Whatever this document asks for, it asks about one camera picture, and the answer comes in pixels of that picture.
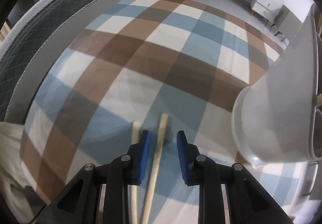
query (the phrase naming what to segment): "white dresser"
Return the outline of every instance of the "white dresser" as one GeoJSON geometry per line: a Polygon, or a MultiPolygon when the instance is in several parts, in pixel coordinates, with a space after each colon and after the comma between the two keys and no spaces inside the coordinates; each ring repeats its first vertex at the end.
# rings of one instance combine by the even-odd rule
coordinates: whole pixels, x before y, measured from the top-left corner
{"type": "Polygon", "coordinates": [[[273,22],[284,2],[285,0],[252,0],[251,8],[270,22],[273,22]]]}

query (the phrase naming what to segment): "blue square pattern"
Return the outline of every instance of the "blue square pattern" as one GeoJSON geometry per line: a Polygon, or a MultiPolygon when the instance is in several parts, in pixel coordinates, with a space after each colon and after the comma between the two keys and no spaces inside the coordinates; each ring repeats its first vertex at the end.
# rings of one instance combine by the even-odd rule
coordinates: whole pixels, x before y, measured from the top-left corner
{"type": "Polygon", "coordinates": [[[181,52],[217,67],[220,48],[219,43],[191,33],[181,52]]]}
{"type": "Polygon", "coordinates": [[[199,19],[204,22],[207,22],[211,25],[217,26],[217,27],[221,28],[222,30],[225,27],[225,21],[226,21],[225,19],[218,17],[214,14],[208,13],[206,11],[202,12],[199,19]]]}
{"type": "Polygon", "coordinates": [[[192,31],[197,21],[195,18],[172,12],[163,23],[183,30],[192,31]]]}
{"type": "Polygon", "coordinates": [[[86,29],[88,30],[97,30],[103,23],[109,20],[112,15],[101,14],[95,20],[93,20],[86,29]]]}
{"type": "MultiPolygon", "coordinates": [[[[155,150],[157,129],[162,113],[169,114],[165,143],[163,146],[158,180],[156,183],[156,194],[158,199],[154,199],[150,213],[149,223],[152,223],[162,209],[168,196],[173,190],[175,183],[181,178],[181,169],[176,147],[176,134],[179,130],[184,130],[187,140],[194,142],[198,132],[207,102],[201,100],[182,90],[164,84],[157,94],[151,108],[142,124],[143,129],[148,129],[151,134],[151,147],[147,165],[147,172],[150,171],[151,161],[155,150]]],[[[143,180],[140,187],[147,186],[148,178],[143,180]]],[[[178,200],[185,201],[190,197],[192,190],[186,187],[182,189],[182,194],[176,196],[178,200]]],[[[138,205],[143,203],[144,189],[138,190],[138,205]]]]}
{"type": "Polygon", "coordinates": [[[79,148],[101,164],[126,154],[132,124],[99,106],[79,143],[79,148]]]}
{"type": "Polygon", "coordinates": [[[128,5],[125,8],[118,11],[117,13],[115,13],[115,15],[136,18],[146,9],[147,7],[143,6],[128,5]]]}
{"type": "Polygon", "coordinates": [[[136,1],[136,0],[121,0],[120,2],[118,2],[118,4],[129,5],[134,1],[136,1]]]}
{"type": "Polygon", "coordinates": [[[212,41],[215,41],[219,44],[222,44],[224,32],[223,29],[211,25],[207,22],[198,20],[192,32],[202,37],[208,38],[212,41]]]}
{"type": "Polygon", "coordinates": [[[280,177],[279,183],[277,185],[276,191],[273,198],[282,207],[286,200],[287,194],[291,188],[293,178],[291,177],[280,177]]]}
{"type": "Polygon", "coordinates": [[[298,178],[293,178],[291,182],[291,187],[289,188],[289,192],[284,201],[284,206],[292,203],[292,200],[294,198],[294,194],[297,188],[297,184],[298,184],[298,178]]]}
{"type": "Polygon", "coordinates": [[[55,63],[52,65],[52,67],[49,70],[49,73],[54,77],[57,76],[59,71],[62,69],[63,65],[72,56],[74,52],[74,50],[67,47],[59,56],[59,58],[55,61],[55,63]]]}
{"type": "Polygon", "coordinates": [[[54,122],[71,88],[48,73],[35,96],[35,102],[54,122]]]}
{"type": "Polygon", "coordinates": [[[293,178],[296,163],[284,163],[281,176],[293,178]]]}
{"type": "Polygon", "coordinates": [[[273,197],[279,183],[280,176],[262,173],[260,176],[259,183],[263,186],[264,189],[273,197]]]}
{"type": "Polygon", "coordinates": [[[222,160],[219,160],[215,157],[211,157],[211,156],[207,156],[209,158],[211,158],[214,162],[216,162],[217,164],[222,164],[222,165],[225,165],[225,166],[230,166],[232,165],[232,163],[229,163],[229,162],[226,162],[226,161],[222,161],[222,160]]]}
{"type": "Polygon", "coordinates": [[[127,7],[127,5],[115,4],[112,8],[109,8],[107,11],[105,11],[104,14],[113,16],[125,7],[127,7]]]}
{"type": "Polygon", "coordinates": [[[33,124],[33,119],[35,118],[36,112],[39,109],[39,106],[37,105],[37,103],[35,101],[33,101],[33,103],[31,104],[31,107],[28,111],[28,115],[25,121],[25,132],[27,133],[27,135],[29,135],[29,131],[31,128],[31,125],[33,124]]]}
{"type": "Polygon", "coordinates": [[[249,59],[248,43],[241,38],[238,38],[236,35],[224,31],[222,45],[249,59]]]}
{"type": "Polygon", "coordinates": [[[267,60],[268,60],[268,66],[270,67],[271,65],[274,64],[274,60],[272,60],[271,58],[267,57],[267,60]]]}

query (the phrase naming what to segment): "curtain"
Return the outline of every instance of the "curtain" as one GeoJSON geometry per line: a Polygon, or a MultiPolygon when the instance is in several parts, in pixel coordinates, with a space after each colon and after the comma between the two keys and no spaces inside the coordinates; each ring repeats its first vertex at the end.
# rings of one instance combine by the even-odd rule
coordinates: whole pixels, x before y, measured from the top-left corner
{"type": "Polygon", "coordinates": [[[317,25],[317,33],[319,37],[321,37],[321,32],[322,32],[322,13],[320,13],[320,19],[317,25]]]}
{"type": "Polygon", "coordinates": [[[10,28],[8,24],[5,22],[0,31],[0,41],[4,41],[4,38],[8,35],[9,31],[10,28]]]}

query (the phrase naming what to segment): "plaid rug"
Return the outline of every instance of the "plaid rug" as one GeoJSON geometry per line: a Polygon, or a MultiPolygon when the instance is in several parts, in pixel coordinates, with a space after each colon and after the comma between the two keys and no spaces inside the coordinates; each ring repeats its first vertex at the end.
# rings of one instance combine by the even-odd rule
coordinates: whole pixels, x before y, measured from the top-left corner
{"type": "MultiPolygon", "coordinates": [[[[176,133],[216,162],[240,162],[287,211],[302,163],[252,169],[237,152],[231,110],[283,49],[246,22],[190,0],[122,0],[95,19],[55,62],[31,105],[23,170],[50,203],[86,163],[127,152],[131,123],[151,132],[169,114],[149,223],[196,223],[198,187],[181,177],[176,133]]],[[[147,177],[138,189],[142,206],[147,177]]]]}

